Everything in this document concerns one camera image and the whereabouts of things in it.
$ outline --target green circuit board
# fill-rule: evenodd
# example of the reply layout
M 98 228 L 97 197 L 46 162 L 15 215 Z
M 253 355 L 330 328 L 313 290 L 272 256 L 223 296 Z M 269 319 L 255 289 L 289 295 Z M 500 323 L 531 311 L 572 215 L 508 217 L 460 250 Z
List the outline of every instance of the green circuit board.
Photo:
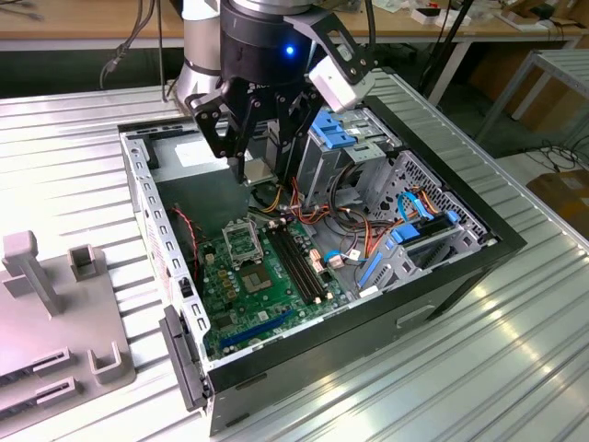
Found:
M 311 268 L 325 293 L 329 293 L 329 298 L 325 297 L 318 304 L 306 303 L 281 262 L 279 253 L 272 246 L 270 232 L 266 228 L 257 228 L 255 231 L 263 249 L 263 260 L 238 269 L 232 267 L 224 238 L 199 245 L 202 255 L 200 262 L 204 262 L 202 303 L 211 321 L 206 343 L 212 359 L 260 343 L 303 322 L 330 313 L 352 300 L 343 293 L 331 269 L 321 275 L 315 274 L 308 253 L 303 253 L 306 265 Z M 298 222 L 290 224 L 287 231 L 302 247 L 315 247 Z M 246 243 L 250 242 L 250 238 L 240 235 L 235 240 L 237 243 L 232 239 L 234 249 L 248 250 Z M 213 262 L 206 261 L 209 253 L 214 256 Z M 272 327 L 275 322 L 279 322 L 279 325 Z M 266 330 L 257 333 L 255 328 L 258 326 Z M 242 332 L 253 334 L 242 342 L 226 345 L 226 339 Z

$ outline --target black wire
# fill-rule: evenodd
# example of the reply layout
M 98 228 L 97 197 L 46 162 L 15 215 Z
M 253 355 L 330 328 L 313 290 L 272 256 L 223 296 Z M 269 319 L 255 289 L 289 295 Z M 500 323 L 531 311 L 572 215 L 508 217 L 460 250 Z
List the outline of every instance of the black wire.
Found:
M 162 36 L 162 0 L 157 2 L 157 59 L 159 61 L 159 85 L 162 88 L 162 101 L 167 103 L 166 73 L 164 72 L 164 42 Z
M 452 24 L 452 27 L 450 28 L 448 34 L 444 39 L 444 43 L 442 43 L 442 46 L 440 47 L 439 51 L 436 51 L 430 68 L 428 69 L 427 73 L 423 76 L 422 83 L 418 88 L 418 91 L 422 95 L 425 95 L 428 92 L 430 84 L 433 82 L 436 76 L 440 75 L 447 60 L 451 56 L 453 48 L 452 40 L 458 33 L 458 30 L 460 29 L 460 26 L 462 25 L 462 22 L 464 18 L 467 16 L 468 10 L 470 9 L 473 3 L 474 0 L 464 0 L 464 2 L 462 3 L 462 6 L 458 11 L 458 15 L 456 16 L 456 20 Z
M 372 0 L 364 0 L 366 4 L 366 17 L 368 18 L 368 47 L 371 51 L 376 49 L 376 23 L 375 10 Z
M 129 38 L 127 40 L 125 40 L 123 43 L 121 43 L 119 46 L 117 46 L 117 48 L 115 50 L 114 57 L 112 57 L 110 60 L 108 60 L 105 63 L 105 65 L 102 67 L 102 70 L 100 71 L 99 84 L 100 84 L 101 89 L 104 89 L 104 82 L 105 82 L 107 76 L 109 75 L 109 73 L 115 71 L 115 69 L 119 65 L 119 62 L 127 54 L 127 52 L 129 51 L 129 48 L 131 48 L 131 45 L 133 44 L 134 40 L 137 38 L 137 35 L 139 35 L 139 32 L 141 32 L 143 30 L 143 28 L 145 28 L 145 26 L 147 26 L 147 23 L 149 23 L 149 20 L 154 15 L 154 8 L 155 7 L 156 7 L 156 0 L 150 0 L 149 9 L 147 10 L 147 15 L 144 17 L 143 20 L 141 20 L 141 15 L 143 14 L 143 10 L 144 10 L 144 4 L 143 4 L 143 0 L 137 0 L 137 16 L 135 18 L 135 24 L 133 25 L 133 30 L 131 31 L 131 35 L 129 36 Z
M 450 4 L 451 3 L 452 2 L 448 2 L 448 7 L 445 9 L 444 24 L 442 25 L 442 28 L 440 29 L 440 33 L 438 34 L 438 39 L 436 40 L 435 45 L 433 46 L 433 49 L 430 52 L 430 56 L 428 57 L 427 62 L 425 62 L 425 64 L 423 65 L 422 74 L 420 75 L 420 81 L 417 85 L 418 87 L 422 86 L 423 76 L 429 70 L 430 63 L 432 62 L 433 53 L 436 52 L 436 50 L 438 49 L 438 44 L 440 44 L 440 40 L 442 39 L 442 35 L 444 35 L 445 23 L 448 20 L 448 16 L 450 15 Z
M 560 173 L 562 170 L 573 170 L 577 167 L 589 170 L 589 156 L 584 152 L 578 152 L 576 150 L 579 144 L 582 142 L 582 140 L 586 138 L 589 138 L 589 135 L 586 135 L 577 140 L 571 148 L 564 147 L 562 145 L 554 145 L 550 142 L 550 140 L 544 139 L 542 140 L 542 145 L 536 147 L 528 147 L 526 149 L 522 149 L 520 152 L 524 153 L 532 161 L 556 173 Z M 530 153 L 532 152 L 538 152 L 542 157 L 544 157 L 548 161 L 549 165 L 546 164 L 544 161 L 530 155 Z M 570 164 L 559 164 L 553 159 L 553 157 L 551 157 L 551 155 L 560 157 L 565 161 L 568 161 Z
M 176 83 L 178 83 L 178 79 L 179 79 L 179 76 L 177 76 L 176 78 L 174 78 L 174 81 L 172 81 L 172 83 L 167 88 L 167 92 L 166 92 L 166 98 L 167 99 L 169 99 L 169 94 L 172 93 L 172 89 L 174 88 L 174 86 L 176 85 Z

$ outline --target motherboard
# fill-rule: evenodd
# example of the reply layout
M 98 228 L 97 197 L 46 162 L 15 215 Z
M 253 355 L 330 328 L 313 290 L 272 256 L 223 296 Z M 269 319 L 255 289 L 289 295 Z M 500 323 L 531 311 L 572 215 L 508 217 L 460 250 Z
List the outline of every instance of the motherboard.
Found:
M 257 227 L 253 221 L 231 224 L 222 238 L 200 244 L 199 254 L 212 359 L 257 345 L 353 300 L 317 259 L 317 249 L 298 221 L 273 227 Z

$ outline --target metal table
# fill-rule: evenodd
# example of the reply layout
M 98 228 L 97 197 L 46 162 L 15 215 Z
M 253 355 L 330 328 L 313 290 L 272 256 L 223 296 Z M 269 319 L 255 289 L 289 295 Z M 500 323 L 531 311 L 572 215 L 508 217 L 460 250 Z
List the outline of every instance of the metal table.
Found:
M 532 68 L 539 67 L 544 74 L 529 91 L 527 96 L 515 111 L 513 117 L 519 120 L 525 109 L 534 101 L 537 94 L 548 83 L 551 77 L 559 79 L 562 83 L 574 89 L 585 99 L 589 99 L 589 49 L 579 50 L 557 50 L 557 51 L 532 51 L 524 60 L 522 65 L 515 72 L 502 94 L 495 100 L 495 103 L 487 113 L 485 120 L 480 126 L 475 140 L 480 141 L 493 126 L 503 108 L 514 96 Z M 582 118 L 567 134 L 564 144 L 570 143 L 587 125 L 587 119 Z
M 375 93 L 528 245 L 442 318 L 215 440 L 586 440 L 589 244 L 399 77 L 377 78 Z M 103 248 L 138 371 L 8 440 L 206 440 L 157 328 L 115 129 L 178 112 L 149 87 L 5 100 L 0 114 L 0 229 L 33 227 L 45 254 L 60 242 Z

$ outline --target ram slot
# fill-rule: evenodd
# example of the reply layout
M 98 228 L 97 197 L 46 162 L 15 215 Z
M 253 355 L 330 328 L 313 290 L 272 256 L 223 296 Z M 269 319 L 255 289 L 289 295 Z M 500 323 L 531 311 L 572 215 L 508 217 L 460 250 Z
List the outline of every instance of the ram slot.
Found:
M 284 229 L 270 231 L 268 239 L 305 304 L 312 304 L 316 297 L 322 298 L 321 285 L 288 231 Z

